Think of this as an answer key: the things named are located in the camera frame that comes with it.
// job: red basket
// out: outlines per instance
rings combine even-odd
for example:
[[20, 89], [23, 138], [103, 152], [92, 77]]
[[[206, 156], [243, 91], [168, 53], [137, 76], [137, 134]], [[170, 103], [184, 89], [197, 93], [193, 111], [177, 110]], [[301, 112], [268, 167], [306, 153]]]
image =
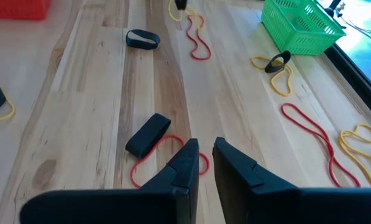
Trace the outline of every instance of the red basket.
[[0, 18], [45, 19], [50, 0], [0, 0]]

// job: wood grain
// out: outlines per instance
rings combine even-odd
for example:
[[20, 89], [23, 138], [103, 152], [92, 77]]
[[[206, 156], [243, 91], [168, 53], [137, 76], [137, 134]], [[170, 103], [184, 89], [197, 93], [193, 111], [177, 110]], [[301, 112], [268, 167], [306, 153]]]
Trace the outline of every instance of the wood grain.
[[[254, 55], [278, 53], [260, 22], [263, 2], [189, 2], [206, 18], [208, 61], [190, 57], [190, 22], [171, 20], [168, 0], [56, 0], [46, 21], [0, 21], [0, 84], [18, 111], [0, 123], [0, 223], [18, 223], [21, 206], [49, 190], [133, 189], [136, 158], [124, 148], [154, 113], [172, 120], [168, 133], [198, 138], [210, 160], [222, 136], [298, 186], [333, 187], [324, 144], [279, 111], [294, 103], [327, 130], [340, 162], [370, 187], [336, 140], [343, 129], [371, 125], [371, 111], [327, 57], [292, 57], [294, 94], [284, 98], [271, 76], [250, 64]], [[159, 48], [126, 47], [135, 28], [158, 34]], [[285, 81], [277, 80], [279, 88]], [[371, 145], [350, 143], [371, 153]], [[148, 181], [180, 147], [163, 143], [137, 168], [136, 181]], [[211, 165], [200, 177], [197, 223], [224, 223]]]

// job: red rubber band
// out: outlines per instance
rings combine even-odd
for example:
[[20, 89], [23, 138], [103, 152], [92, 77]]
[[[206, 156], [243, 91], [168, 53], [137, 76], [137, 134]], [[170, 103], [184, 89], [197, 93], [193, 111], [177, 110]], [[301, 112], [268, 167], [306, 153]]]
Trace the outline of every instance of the red rubber band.
[[[169, 138], [173, 138], [173, 139], [176, 139], [178, 140], [181, 145], [183, 146], [184, 145], [184, 141], [177, 135], [175, 134], [168, 134], [168, 135], [165, 135], [163, 136], [158, 143], [156, 143], [156, 145], [153, 147], [153, 149], [143, 158], [143, 159], [140, 159], [139, 161], [137, 161], [133, 167], [131, 168], [131, 171], [130, 171], [130, 180], [131, 182], [133, 183], [134, 187], [137, 187], [138, 189], [141, 188], [141, 186], [139, 184], [137, 184], [137, 182], [134, 180], [134, 173], [135, 173], [135, 170], [137, 168], [138, 165], [140, 165], [141, 163], [143, 163], [144, 161], [146, 161], [150, 155], [152, 155], [152, 153], [159, 147], [159, 145], [164, 142], [166, 139], [169, 139]], [[208, 172], [208, 170], [210, 169], [210, 161], [208, 159], [208, 157], [203, 154], [203, 153], [199, 153], [199, 156], [202, 157], [202, 159], [206, 162], [206, 169], [202, 172], [199, 173], [199, 175], [204, 175], [205, 173]]]
[[[306, 126], [302, 125], [301, 123], [299, 123], [298, 121], [296, 121], [294, 118], [290, 117], [286, 112], [285, 112], [285, 106], [290, 106], [292, 107], [294, 110], [297, 111], [298, 114], [300, 114], [304, 119], [306, 119], [309, 123], [311, 123], [313, 126], [315, 126], [316, 128], [318, 128], [320, 130], [321, 133], [318, 133], [314, 130], [311, 130], [309, 128], [307, 128]], [[325, 132], [325, 130], [320, 127], [320, 125], [318, 125], [315, 121], [313, 121], [310, 117], [308, 117], [306, 114], [304, 114], [296, 105], [292, 104], [292, 103], [284, 103], [281, 107], [280, 107], [280, 110], [282, 112], [282, 114], [287, 118], [289, 119], [290, 121], [292, 121], [293, 123], [295, 123], [297, 126], [299, 126], [300, 128], [304, 129], [305, 131], [311, 133], [311, 134], [314, 134], [316, 136], [319, 136], [321, 139], [323, 139], [323, 141], [326, 143], [326, 146], [327, 146], [327, 151], [329, 152], [329, 162], [328, 162], [328, 167], [329, 167], [329, 175], [330, 175], [330, 178], [331, 180], [334, 182], [334, 184], [337, 186], [337, 187], [342, 187], [340, 185], [340, 183], [338, 182], [338, 180], [336, 179], [336, 176], [334, 175], [333, 173], [333, 163], [335, 165], [338, 166], [338, 168], [340, 168], [341, 171], [343, 171], [348, 177], [350, 177], [352, 179], [352, 181], [355, 183], [355, 185], [357, 187], [360, 187], [360, 182], [358, 181], [358, 179], [352, 175], [346, 168], [344, 168], [340, 163], [339, 161], [336, 159], [336, 157], [334, 156], [334, 149], [333, 149], [333, 146], [332, 144], [330, 143], [330, 139], [329, 139], [329, 136], [327, 135], [327, 132]]]
[[[192, 28], [192, 25], [193, 25], [193, 21], [192, 21], [192, 17], [196, 17], [198, 16], [199, 18], [201, 18], [202, 20], [202, 24], [199, 26], [199, 28], [197, 28], [197, 35], [198, 35], [198, 39], [200, 42], [202, 42], [202, 44], [206, 47], [206, 49], [208, 50], [209, 52], [209, 55], [207, 57], [198, 57], [196, 56], [194, 53], [198, 50], [199, 48], [199, 45], [198, 45], [198, 42], [196, 41], [195, 38], [193, 38], [190, 34], [190, 30]], [[186, 31], [186, 36], [188, 36], [189, 39], [191, 39], [194, 43], [195, 43], [195, 48], [191, 51], [191, 57], [195, 60], [209, 60], [211, 58], [211, 49], [209, 47], [209, 45], [202, 39], [202, 37], [200, 36], [200, 29], [203, 28], [204, 26], [204, 17], [201, 16], [201, 15], [189, 15], [188, 16], [188, 19], [191, 21], [191, 25], [190, 27], [188, 28], [188, 30]]]

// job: wooden tabletop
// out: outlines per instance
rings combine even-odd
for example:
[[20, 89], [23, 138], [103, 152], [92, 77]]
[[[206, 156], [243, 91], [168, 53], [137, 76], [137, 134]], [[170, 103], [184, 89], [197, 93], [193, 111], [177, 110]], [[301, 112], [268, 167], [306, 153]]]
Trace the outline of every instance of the wooden tabletop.
[[[280, 113], [280, 105], [294, 103], [328, 132], [340, 162], [370, 187], [337, 137], [356, 124], [371, 125], [371, 111], [327, 57], [293, 56], [293, 94], [282, 97], [270, 86], [271, 75], [250, 64], [254, 55], [278, 53], [260, 21], [263, 3], [189, 2], [206, 17], [210, 60], [190, 57], [190, 22], [185, 15], [173, 21], [167, 0], [54, 0], [46, 21], [0, 20], [0, 85], [17, 107], [10, 121], [0, 122], [0, 223], [18, 223], [21, 206], [48, 190], [133, 189], [136, 158], [124, 146], [154, 113], [172, 120], [168, 133], [198, 138], [210, 160], [222, 136], [297, 186], [332, 187], [325, 145]], [[159, 48], [126, 47], [129, 29], [158, 34]], [[285, 82], [286, 76], [277, 80], [283, 91]], [[351, 143], [371, 153], [371, 145]], [[175, 141], [163, 144], [137, 169], [136, 181], [148, 181], [179, 148]], [[199, 181], [197, 222], [224, 223], [213, 167]]]

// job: green plastic basket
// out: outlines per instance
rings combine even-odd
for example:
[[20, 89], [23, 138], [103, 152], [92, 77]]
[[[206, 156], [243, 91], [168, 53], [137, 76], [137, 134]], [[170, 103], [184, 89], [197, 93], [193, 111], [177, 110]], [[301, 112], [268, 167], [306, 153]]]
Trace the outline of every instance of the green plastic basket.
[[265, 0], [262, 22], [281, 52], [319, 55], [346, 35], [315, 0]]

